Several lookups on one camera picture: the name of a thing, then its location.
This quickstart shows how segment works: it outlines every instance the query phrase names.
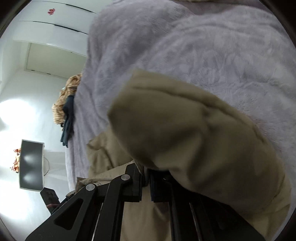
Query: beige fabric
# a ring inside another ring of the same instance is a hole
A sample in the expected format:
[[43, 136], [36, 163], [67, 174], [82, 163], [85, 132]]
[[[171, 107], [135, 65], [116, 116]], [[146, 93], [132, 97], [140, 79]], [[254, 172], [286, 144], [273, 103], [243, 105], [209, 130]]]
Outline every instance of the beige fabric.
[[246, 115], [211, 93], [136, 70], [108, 117], [134, 160], [229, 204], [267, 240], [286, 217], [290, 183], [281, 161]]
[[77, 86], [80, 83], [80, 79], [82, 74], [77, 74], [70, 77], [67, 82], [65, 88], [63, 88], [60, 92], [59, 98], [55, 104], [52, 106], [52, 114], [54, 116], [54, 122], [56, 124], [64, 123], [64, 112], [63, 106], [66, 103], [67, 97], [69, 95], [74, 95], [77, 89]]
[[119, 145], [110, 128], [86, 145], [87, 158], [90, 161], [89, 177], [126, 164], [133, 159]]

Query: red sticker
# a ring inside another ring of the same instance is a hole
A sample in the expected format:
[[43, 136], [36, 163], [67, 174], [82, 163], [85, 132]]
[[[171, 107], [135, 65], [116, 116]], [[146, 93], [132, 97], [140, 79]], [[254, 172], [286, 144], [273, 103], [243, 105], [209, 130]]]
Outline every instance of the red sticker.
[[54, 11], [55, 11], [54, 8], [53, 8], [53, 9], [49, 9], [47, 13], [48, 13], [49, 15], [53, 15], [53, 14], [54, 14]]

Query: lavender fluffy blanket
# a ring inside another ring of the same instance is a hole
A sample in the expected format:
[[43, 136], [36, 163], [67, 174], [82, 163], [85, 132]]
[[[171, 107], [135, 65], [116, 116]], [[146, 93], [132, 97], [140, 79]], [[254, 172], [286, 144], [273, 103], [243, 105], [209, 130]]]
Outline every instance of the lavender fluffy blanket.
[[88, 176], [86, 144], [107, 126], [131, 70], [141, 68], [199, 86], [247, 114], [283, 159], [295, 190], [296, 49], [273, 14], [247, 2], [124, 0], [98, 15], [66, 152], [71, 189], [77, 176]]

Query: black metal frame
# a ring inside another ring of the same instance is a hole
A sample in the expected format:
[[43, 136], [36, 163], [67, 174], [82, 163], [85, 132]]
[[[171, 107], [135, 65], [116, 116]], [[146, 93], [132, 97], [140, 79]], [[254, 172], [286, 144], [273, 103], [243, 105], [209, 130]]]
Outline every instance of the black metal frame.
[[[264, 241], [231, 207], [184, 189], [169, 172], [150, 170], [149, 181], [151, 200], [168, 204], [172, 241]], [[143, 182], [130, 164], [109, 184], [88, 184], [26, 241], [119, 241], [124, 203], [141, 200]]]

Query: silver bolt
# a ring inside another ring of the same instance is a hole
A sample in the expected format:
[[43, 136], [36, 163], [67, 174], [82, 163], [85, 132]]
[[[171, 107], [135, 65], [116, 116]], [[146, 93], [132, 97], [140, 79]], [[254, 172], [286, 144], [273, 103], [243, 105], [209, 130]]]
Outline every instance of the silver bolt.
[[95, 189], [95, 187], [96, 187], [96, 186], [95, 186], [94, 184], [91, 183], [91, 184], [86, 185], [86, 190], [87, 190], [87, 191], [92, 191], [92, 190]]
[[124, 181], [127, 181], [128, 179], [130, 179], [131, 177], [128, 174], [124, 174], [121, 176], [121, 179]]

